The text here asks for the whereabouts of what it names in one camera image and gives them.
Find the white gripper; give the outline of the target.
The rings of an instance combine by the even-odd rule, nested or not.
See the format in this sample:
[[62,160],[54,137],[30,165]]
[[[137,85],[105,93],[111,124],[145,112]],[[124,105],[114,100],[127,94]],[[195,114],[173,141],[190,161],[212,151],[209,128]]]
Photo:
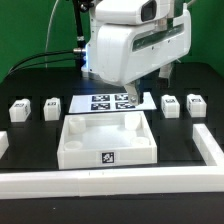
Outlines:
[[190,45],[191,16],[187,9],[173,19],[171,29],[162,32],[154,33],[154,23],[105,24],[98,32],[99,75],[112,85],[125,85],[129,103],[140,104],[139,82],[134,80],[160,68],[159,85],[169,88],[173,73],[170,62],[186,55]]

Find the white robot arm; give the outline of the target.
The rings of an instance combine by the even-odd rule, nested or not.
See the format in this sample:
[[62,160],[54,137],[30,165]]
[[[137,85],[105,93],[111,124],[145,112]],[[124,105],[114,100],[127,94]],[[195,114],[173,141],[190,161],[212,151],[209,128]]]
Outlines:
[[91,38],[85,75],[122,86],[139,105],[140,78],[154,71],[168,79],[173,63],[191,46],[191,15],[185,0],[91,0]]

